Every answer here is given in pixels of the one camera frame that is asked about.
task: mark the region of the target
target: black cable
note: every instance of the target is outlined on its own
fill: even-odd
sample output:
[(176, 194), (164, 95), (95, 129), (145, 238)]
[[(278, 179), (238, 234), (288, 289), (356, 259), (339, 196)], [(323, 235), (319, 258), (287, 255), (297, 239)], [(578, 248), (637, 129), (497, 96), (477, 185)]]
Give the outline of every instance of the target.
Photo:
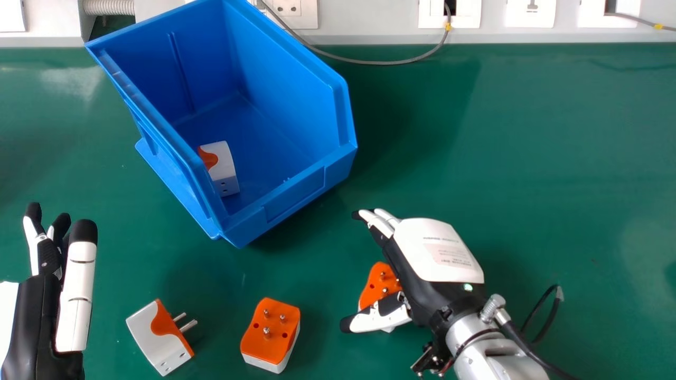
[(547, 298), (556, 290), (556, 298), (554, 298), (554, 303), (552, 304), (552, 309), (550, 310), (549, 315), (547, 316), (547, 320), (545, 321), (545, 324), (542, 326), (540, 329), (539, 333), (535, 336), (535, 339), (531, 342), (532, 344), (538, 344), (542, 339), (544, 339), (545, 335), (547, 335), (547, 332), (549, 331), (550, 327), (552, 327), (552, 324), (554, 323), (554, 319), (556, 318), (556, 312), (558, 312), (558, 307), (561, 301), (563, 301), (563, 289), (561, 286), (558, 284), (554, 284), (549, 287), (545, 291), (545, 293), (540, 297), (540, 300), (537, 301), (535, 304), (535, 307), (531, 310), (531, 313), (528, 314), (528, 317), (526, 318), (526, 321), (523, 323), (523, 326), (521, 327), (521, 333), (525, 335), (526, 329), (528, 326), (531, 324), (533, 321), (533, 318), (537, 314), (537, 312), (540, 310), (544, 302), (547, 300)]
[(504, 325), (502, 325), (502, 329), (509, 337), (523, 350), (523, 352), (528, 355), (529, 358), (533, 359), (536, 363), (540, 364), (543, 368), (546, 370), (550, 371), (551, 373), (554, 373), (556, 376), (560, 377), (561, 379), (564, 380), (578, 380), (578, 378), (568, 374), (566, 371), (558, 368), (554, 364), (548, 362), (547, 360), (544, 360), (541, 358), (539, 355), (533, 351), (533, 348), (531, 347), (530, 343), (524, 339), (523, 335), (519, 332), (519, 330), (516, 329), (516, 326), (514, 325), (514, 322), (511, 320)]

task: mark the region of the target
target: green table surface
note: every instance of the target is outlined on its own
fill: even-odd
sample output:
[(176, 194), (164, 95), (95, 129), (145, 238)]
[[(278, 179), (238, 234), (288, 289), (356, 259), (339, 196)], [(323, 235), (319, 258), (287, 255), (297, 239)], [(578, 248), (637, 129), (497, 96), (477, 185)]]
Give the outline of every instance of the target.
[(452, 223), (518, 324), (560, 283), (538, 348), (571, 373), (673, 374), (676, 45), (463, 45), (409, 66), (331, 64), (352, 97), (351, 176), (237, 250), (209, 240), (136, 153), (132, 118), (84, 50), (0, 50), (0, 278), (29, 274), (28, 202), (46, 223), (98, 223), (88, 379), (158, 378), (124, 322), (155, 298), (199, 320), (197, 355), (173, 379), (275, 379), (239, 353), (263, 297), (302, 311), (282, 378), (413, 379), (427, 331), (338, 329), (381, 259), (350, 218), (373, 207)]

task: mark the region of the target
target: metal knob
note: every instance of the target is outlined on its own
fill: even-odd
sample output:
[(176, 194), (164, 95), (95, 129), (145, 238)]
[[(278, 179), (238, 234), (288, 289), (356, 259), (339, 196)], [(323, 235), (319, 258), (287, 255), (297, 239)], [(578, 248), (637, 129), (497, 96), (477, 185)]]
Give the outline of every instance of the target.
[(507, 302), (500, 294), (493, 294), (479, 313), (479, 319), (484, 323), (493, 322), (498, 309), (503, 308)]

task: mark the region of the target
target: metal prong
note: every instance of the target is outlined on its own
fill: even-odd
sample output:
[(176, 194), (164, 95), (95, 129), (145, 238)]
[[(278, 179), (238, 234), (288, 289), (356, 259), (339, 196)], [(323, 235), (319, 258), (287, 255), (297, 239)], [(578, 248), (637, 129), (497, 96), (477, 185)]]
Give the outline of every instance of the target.
[(193, 319), (178, 330), (180, 330), (181, 333), (184, 333), (189, 329), (192, 329), (195, 325), (197, 325), (197, 321)]
[(174, 318), (174, 323), (180, 321), (181, 319), (184, 319), (186, 315), (188, 314), (185, 314), (184, 312), (180, 313), (179, 315), (176, 316), (176, 318)]

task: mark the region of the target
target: robotic arm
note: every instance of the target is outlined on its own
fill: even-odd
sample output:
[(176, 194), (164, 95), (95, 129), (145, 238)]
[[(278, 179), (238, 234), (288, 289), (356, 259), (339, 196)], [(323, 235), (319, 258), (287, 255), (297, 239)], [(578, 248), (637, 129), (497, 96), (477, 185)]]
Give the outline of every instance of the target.
[(574, 379), (533, 352), (504, 298), (486, 297), (483, 270), (450, 224), (400, 220), (382, 209), (352, 217), (366, 224), (403, 291), (345, 317), (343, 332), (388, 331), (410, 321), (430, 329), (432, 342), (411, 366), (420, 378), (425, 371), (443, 377), (453, 368), (460, 380), (548, 380), (545, 369)]
[(40, 205), (23, 225), (32, 276), (0, 283), (0, 380), (83, 380), (98, 231), (60, 214), (43, 228)]

